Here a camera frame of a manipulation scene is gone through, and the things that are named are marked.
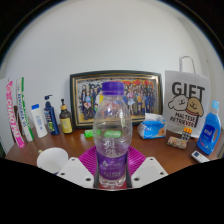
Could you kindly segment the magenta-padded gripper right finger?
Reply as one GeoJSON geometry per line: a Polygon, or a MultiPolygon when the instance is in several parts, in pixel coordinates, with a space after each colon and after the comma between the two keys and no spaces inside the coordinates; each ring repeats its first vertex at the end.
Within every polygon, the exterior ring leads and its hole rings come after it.
{"type": "Polygon", "coordinates": [[[146,157],[137,149],[129,147],[126,175],[128,188],[140,188],[167,176],[168,173],[155,157],[146,157]]]}

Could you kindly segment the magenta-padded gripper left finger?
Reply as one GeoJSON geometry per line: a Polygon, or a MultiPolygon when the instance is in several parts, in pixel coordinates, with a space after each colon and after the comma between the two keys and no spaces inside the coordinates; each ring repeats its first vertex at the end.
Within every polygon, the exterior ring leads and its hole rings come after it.
{"type": "Polygon", "coordinates": [[[79,158],[71,157],[58,176],[81,187],[93,188],[96,172],[96,147],[92,147],[79,158]]]}

